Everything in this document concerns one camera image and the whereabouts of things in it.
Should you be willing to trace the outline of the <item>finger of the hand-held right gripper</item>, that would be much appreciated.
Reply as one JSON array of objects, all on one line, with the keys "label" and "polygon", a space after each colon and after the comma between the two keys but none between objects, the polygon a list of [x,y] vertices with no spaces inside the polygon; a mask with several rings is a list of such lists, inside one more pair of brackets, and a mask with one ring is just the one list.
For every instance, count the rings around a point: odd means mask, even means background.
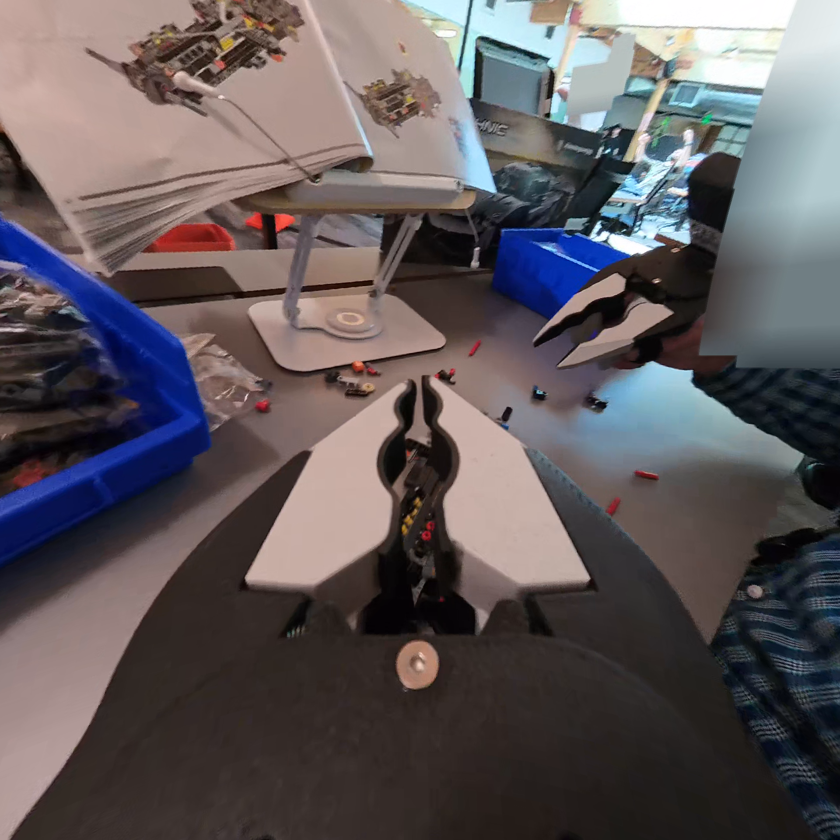
[{"label": "finger of the hand-held right gripper", "polygon": [[627,282],[626,277],[614,272],[577,292],[534,336],[533,347],[538,348],[567,332],[572,336],[574,349],[587,343],[594,343],[598,348],[610,344],[621,349],[630,347],[630,339],[606,339],[606,324],[623,320]]},{"label": "finger of the hand-held right gripper", "polygon": [[605,315],[596,314],[572,328],[573,347],[557,363],[557,369],[571,370],[623,355],[643,333],[659,327],[674,314],[664,303],[642,297],[631,301],[617,320],[607,321]]}]

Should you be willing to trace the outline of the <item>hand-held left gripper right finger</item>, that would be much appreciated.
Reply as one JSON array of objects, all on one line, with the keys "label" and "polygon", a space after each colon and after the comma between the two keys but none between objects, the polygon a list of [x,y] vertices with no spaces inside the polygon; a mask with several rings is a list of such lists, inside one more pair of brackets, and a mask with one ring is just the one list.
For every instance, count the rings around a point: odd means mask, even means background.
[{"label": "hand-held left gripper right finger", "polygon": [[591,574],[525,446],[433,376],[422,388],[425,423],[450,457],[440,502],[455,592],[478,628],[500,602],[589,589]]}]

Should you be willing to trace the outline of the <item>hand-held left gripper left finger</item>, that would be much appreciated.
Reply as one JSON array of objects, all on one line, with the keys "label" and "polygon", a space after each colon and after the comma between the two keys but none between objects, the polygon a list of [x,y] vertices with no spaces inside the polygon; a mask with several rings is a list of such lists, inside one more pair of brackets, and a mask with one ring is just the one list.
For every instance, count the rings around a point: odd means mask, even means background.
[{"label": "hand-held left gripper left finger", "polygon": [[403,381],[303,453],[247,590],[332,604],[357,615],[366,633],[409,629],[414,603],[394,485],[416,401],[417,384]]}]

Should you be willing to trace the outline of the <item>lego car chassis model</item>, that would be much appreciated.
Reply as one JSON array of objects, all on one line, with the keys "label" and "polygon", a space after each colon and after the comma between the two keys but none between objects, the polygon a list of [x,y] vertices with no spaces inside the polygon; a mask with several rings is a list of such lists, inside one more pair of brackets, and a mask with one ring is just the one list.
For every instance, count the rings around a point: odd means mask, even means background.
[{"label": "lego car chassis model", "polygon": [[456,591],[459,559],[445,527],[445,483],[431,440],[407,437],[404,451],[406,464],[394,484],[400,502],[395,545],[381,560],[385,632],[474,636],[476,610]]}]

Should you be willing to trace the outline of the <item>lego instruction booklet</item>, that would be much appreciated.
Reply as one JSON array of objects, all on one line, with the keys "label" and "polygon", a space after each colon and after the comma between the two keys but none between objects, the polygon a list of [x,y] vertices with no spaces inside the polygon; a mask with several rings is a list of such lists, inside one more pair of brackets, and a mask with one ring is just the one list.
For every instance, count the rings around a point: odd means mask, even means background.
[{"label": "lego instruction booklet", "polygon": [[2,125],[113,273],[223,203],[495,191],[443,40],[398,2],[2,2]]}]

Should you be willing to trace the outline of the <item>person's right forearm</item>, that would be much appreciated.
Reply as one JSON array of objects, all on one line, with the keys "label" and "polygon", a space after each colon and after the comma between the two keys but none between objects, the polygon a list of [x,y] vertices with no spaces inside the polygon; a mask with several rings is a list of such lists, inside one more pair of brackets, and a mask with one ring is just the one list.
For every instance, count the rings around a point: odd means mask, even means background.
[{"label": "person's right forearm", "polygon": [[826,466],[839,464],[839,370],[740,369],[692,375],[744,423]]}]

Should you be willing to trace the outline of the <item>black lego set box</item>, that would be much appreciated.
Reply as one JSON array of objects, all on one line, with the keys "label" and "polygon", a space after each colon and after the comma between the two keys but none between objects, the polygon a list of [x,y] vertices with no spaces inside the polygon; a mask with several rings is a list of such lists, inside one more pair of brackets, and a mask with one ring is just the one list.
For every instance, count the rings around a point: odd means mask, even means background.
[{"label": "black lego set box", "polygon": [[494,192],[477,192],[479,230],[562,228],[594,220],[633,164],[602,151],[597,133],[471,99]]}]

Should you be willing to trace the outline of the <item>plastic bags of lego parts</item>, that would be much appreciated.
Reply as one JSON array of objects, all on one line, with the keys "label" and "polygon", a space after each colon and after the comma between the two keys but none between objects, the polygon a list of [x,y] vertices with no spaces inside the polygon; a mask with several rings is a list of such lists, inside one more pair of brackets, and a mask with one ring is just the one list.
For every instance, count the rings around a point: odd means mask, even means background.
[{"label": "plastic bags of lego parts", "polygon": [[141,406],[77,305],[24,265],[1,266],[1,497],[142,432]]}]

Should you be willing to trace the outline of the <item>person's right hand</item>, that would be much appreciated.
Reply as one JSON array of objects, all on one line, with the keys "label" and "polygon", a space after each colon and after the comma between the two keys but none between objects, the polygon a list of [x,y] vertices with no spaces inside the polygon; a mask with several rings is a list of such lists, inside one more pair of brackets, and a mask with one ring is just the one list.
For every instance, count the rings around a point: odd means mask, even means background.
[{"label": "person's right hand", "polygon": [[652,350],[635,349],[625,353],[612,363],[612,368],[630,371],[655,362],[675,370],[693,371],[699,364],[702,330],[702,321],[699,320],[690,329],[679,334],[656,337],[658,344],[655,348]]}]

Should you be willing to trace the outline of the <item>plain blue storage bin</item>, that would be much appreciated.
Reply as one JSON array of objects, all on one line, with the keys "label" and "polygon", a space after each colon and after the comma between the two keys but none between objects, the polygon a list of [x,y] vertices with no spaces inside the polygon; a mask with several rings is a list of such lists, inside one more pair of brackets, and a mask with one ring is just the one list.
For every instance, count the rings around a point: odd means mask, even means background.
[{"label": "plain blue storage bin", "polygon": [[603,268],[627,254],[560,228],[501,232],[492,287],[546,319]]}]

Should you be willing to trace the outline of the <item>white book stand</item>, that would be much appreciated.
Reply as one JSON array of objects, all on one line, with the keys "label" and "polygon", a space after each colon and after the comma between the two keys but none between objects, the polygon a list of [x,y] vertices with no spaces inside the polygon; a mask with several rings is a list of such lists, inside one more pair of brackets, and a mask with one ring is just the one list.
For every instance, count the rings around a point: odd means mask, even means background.
[{"label": "white book stand", "polygon": [[[445,337],[386,292],[424,215],[469,209],[493,181],[456,68],[449,58],[429,68],[392,70],[378,81],[360,70],[347,82],[362,128],[372,130],[372,168],[333,169],[314,183],[250,198],[263,214],[301,216],[286,294],[260,302],[248,317],[279,367],[320,371],[354,361],[383,361],[440,350]],[[363,295],[303,297],[313,243],[330,214],[396,214],[403,221]]]}]

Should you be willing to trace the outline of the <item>labelled blue storage bin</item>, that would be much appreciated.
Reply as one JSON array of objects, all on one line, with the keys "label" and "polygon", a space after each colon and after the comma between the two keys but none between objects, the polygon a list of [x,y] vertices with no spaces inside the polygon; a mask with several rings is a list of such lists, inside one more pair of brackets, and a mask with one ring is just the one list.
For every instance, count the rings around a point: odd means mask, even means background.
[{"label": "labelled blue storage bin", "polygon": [[181,341],[25,228],[2,218],[2,257],[22,263],[80,305],[103,338],[126,394],[140,404],[140,434],[15,490],[1,502],[5,566],[81,522],[190,466],[211,438]]}]

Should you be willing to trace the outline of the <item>dark monitor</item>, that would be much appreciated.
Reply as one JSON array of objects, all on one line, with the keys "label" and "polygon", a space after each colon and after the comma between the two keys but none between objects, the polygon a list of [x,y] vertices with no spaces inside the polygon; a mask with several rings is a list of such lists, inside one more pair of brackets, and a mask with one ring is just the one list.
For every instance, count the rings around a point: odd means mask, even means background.
[{"label": "dark monitor", "polygon": [[555,82],[545,56],[485,36],[476,39],[474,100],[547,119]]}]

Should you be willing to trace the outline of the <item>black table hatch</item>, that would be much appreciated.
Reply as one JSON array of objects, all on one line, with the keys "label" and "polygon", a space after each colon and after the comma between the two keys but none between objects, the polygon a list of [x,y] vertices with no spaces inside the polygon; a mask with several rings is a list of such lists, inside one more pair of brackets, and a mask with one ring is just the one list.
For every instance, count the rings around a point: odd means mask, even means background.
[{"label": "black table hatch", "polygon": [[121,270],[103,282],[140,308],[236,299],[242,294],[219,266]]}]

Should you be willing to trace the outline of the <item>person's plaid shirt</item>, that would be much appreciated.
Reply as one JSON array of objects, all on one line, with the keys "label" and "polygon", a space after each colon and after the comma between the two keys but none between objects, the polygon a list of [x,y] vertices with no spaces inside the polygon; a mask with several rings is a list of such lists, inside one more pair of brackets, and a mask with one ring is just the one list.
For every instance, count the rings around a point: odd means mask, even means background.
[{"label": "person's plaid shirt", "polygon": [[759,542],[710,643],[738,716],[798,811],[839,838],[839,529]]}]

